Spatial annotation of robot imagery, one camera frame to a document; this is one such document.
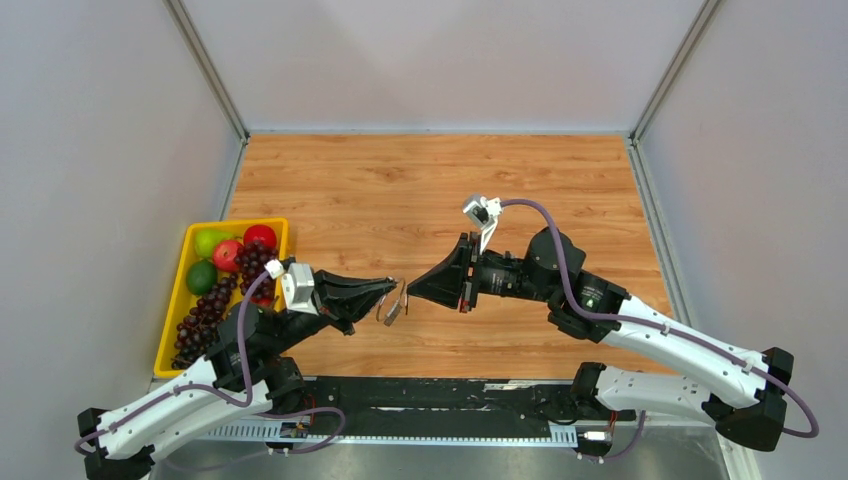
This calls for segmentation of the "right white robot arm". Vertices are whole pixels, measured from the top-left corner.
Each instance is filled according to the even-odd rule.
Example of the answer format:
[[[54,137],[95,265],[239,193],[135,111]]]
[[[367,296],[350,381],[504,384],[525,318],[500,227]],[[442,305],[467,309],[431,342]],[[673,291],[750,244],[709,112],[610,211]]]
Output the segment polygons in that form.
[[[523,257],[482,245],[479,234],[461,234],[444,260],[409,285],[409,295],[461,313],[474,309],[480,295],[542,302],[549,322],[567,336],[630,350],[675,371],[647,374],[584,362],[570,392],[580,415],[648,410],[701,421],[749,449],[775,450],[786,420],[779,386],[791,378],[790,353],[709,340],[584,270],[584,251],[549,228],[532,237]]]

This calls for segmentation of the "silver keyring with keys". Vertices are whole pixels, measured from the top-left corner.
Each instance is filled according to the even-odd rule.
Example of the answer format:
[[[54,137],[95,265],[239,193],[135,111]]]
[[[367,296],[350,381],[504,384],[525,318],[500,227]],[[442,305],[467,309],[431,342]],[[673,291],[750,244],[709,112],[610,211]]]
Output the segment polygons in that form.
[[[397,297],[389,303],[388,295],[384,295],[376,307],[376,321],[382,323],[386,327],[392,326],[398,318],[405,316],[399,312],[397,306],[400,279],[405,278],[395,279],[395,289],[392,290],[392,293],[396,293]]]

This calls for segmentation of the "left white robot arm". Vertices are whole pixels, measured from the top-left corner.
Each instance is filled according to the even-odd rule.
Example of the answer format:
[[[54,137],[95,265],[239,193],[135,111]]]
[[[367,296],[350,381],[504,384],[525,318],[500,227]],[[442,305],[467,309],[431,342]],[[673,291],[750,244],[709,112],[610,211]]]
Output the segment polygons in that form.
[[[185,443],[248,415],[297,418],[305,381],[286,351],[333,327],[345,335],[398,286],[343,277],[293,259],[267,262],[218,325],[205,354],[156,390],[77,417],[74,448],[89,479],[143,479]]]

